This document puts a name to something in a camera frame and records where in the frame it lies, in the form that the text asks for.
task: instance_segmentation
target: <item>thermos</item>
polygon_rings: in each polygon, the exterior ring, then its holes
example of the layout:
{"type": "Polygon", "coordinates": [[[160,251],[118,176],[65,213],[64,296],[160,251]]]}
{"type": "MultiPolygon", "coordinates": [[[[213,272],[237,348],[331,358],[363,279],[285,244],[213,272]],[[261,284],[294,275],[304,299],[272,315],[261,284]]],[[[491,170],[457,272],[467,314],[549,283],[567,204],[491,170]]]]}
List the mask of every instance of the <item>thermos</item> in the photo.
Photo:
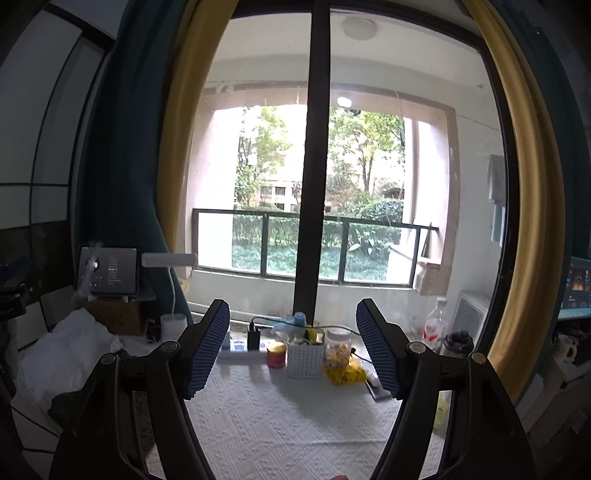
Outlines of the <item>thermos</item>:
{"type": "Polygon", "coordinates": [[[441,355],[467,358],[474,350],[474,341],[467,330],[453,332],[443,339],[441,355]]]}

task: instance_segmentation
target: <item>white textured tablecloth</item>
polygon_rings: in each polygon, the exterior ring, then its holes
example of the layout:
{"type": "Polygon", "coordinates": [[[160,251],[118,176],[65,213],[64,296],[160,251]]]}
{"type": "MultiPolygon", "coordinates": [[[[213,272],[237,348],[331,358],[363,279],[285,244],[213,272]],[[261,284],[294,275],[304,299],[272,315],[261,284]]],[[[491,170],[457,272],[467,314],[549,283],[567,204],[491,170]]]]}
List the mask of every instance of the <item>white textured tablecloth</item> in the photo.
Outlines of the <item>white textured tablecloth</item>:
{"type": "MultiPolygon", "coordinates": [[[[399,407],[374,402],[364,384],[294,380],[261,364],[214,364],[205,389],[187,402],[218,480],[367,480],[399,407]]],[[[421,477],[437,471],[443,442],[431,436],[421,477]]]]}

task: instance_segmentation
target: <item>woven basket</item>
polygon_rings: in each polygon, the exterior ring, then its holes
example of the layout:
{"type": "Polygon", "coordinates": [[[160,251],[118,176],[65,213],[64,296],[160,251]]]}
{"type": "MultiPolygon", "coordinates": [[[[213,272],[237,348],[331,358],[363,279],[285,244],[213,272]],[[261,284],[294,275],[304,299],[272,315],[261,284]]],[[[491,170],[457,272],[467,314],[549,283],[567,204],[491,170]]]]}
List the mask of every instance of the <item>woven basket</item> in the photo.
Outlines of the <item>woven basket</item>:
{"type": "Polygon", "coordinates": [[[320,378],[324,344],[287,345],[287,376],[290,378],[320,378]]]}

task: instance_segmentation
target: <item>monitor screen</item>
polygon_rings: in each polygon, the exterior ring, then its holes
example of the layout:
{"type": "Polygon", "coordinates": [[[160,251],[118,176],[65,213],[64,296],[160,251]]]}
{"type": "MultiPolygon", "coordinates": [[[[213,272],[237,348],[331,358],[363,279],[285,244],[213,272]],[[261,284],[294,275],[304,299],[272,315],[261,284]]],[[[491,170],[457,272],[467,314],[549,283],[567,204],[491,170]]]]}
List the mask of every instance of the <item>monitor screen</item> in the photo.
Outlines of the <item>monitor screen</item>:
{"type": "Polygon", "coordinates": [[[591,260],[572,257],[559,320],[591,317],[591,260]]]}

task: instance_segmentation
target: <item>black door frame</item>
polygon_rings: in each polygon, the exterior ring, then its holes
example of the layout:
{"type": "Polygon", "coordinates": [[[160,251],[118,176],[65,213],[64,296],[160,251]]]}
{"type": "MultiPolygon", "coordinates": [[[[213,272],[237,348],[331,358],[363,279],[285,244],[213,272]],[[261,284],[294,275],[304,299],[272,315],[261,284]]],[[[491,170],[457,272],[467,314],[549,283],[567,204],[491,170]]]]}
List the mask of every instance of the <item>black door frame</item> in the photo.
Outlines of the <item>black door frame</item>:
{"type": "Polygon", "coordinates": [[[491,53],[477,34],[450,21],[385,0],[241,0],[233,18],[289,12],[312,14],[306,147],[302,179],[300,231],[295,272],[294,311],[311,323],[318,291],[324,218],[328,115],[330,106],[330,10],[363,12],[429,28],[474,48],[486,67],[501,125],[506,169],[506,224],[499,271],[491,305],[476,350],[488,353],[495,338],[513,276],[519,228],[519,171],[513,124],[501,79],[491,53]]]}

